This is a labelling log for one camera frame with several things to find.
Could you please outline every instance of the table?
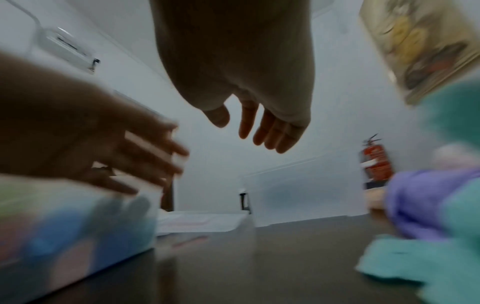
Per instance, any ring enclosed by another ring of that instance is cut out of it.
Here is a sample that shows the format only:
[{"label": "table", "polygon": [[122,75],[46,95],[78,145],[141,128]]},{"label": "table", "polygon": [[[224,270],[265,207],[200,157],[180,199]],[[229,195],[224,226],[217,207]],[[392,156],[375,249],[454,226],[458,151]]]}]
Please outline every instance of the table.
[{"label": "table", "polygon": [[[149,251],[34,303],[421,303],[416,286],[354,270],[372,238],[390,232],[368,215],[257,229],[249,219],[235,231],[189,235],[197,244]],[[160,238],[157,248],[179,237]]]}]

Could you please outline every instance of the purple cloth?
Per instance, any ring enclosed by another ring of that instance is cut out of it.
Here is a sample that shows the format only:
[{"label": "purple cloth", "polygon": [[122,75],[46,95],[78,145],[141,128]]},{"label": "purple cloth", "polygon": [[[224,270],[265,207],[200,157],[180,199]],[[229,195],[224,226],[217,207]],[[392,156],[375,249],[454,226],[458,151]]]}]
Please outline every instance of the purple cloth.
[{"label": "purple cloth", "polygon": [[387,216],[406,237],[444,239],[448,232],[439,218],[443,202],[478,177],[480,169],[398,173],[387,186]]}]

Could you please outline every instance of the paper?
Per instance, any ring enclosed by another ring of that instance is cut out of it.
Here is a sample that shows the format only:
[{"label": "paper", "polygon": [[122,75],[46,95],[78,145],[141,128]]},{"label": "paper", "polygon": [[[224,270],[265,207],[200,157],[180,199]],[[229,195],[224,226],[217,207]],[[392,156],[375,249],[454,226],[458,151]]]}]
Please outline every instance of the paper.
[{"label": "paper", "polygon": [[247,214],[162,213],[158,217],[157,235],[182,232],[227,232],[236,229]]}]

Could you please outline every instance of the ceiling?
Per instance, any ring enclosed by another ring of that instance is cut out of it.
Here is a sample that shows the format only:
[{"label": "ceiling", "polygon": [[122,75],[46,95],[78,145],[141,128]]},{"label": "ceiling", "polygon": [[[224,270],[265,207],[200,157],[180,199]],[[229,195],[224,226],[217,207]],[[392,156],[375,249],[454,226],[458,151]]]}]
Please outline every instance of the ceiling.
[{"label": "ceiling", "polygon": [[[66,0],[128,53],[168,79],[155,46],[149,0]],[[334,0],[311,0],[312,15],[326,12]]]}]

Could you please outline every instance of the hand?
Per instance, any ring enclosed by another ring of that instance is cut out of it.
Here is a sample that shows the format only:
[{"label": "hand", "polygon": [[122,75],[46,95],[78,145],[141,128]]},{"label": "hand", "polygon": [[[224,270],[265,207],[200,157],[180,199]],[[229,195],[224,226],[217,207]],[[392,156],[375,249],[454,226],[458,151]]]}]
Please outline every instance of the hand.
[{"label": "hand", "polygon": [[150,0],[157,48],[179,93],[218,127],[242,104],[246,138],[259,105],[256,145],[285,153],[310,123],[315,79],[308,0]]},{"label": "hand", "polygon": [[[170,137],[177,126],[103,91],[21,60],[0,56],[0,173],[76,182],[135,194],[94,162],[163,187],[188,156]],[[156,150],[126,138],[131,132]]]}]

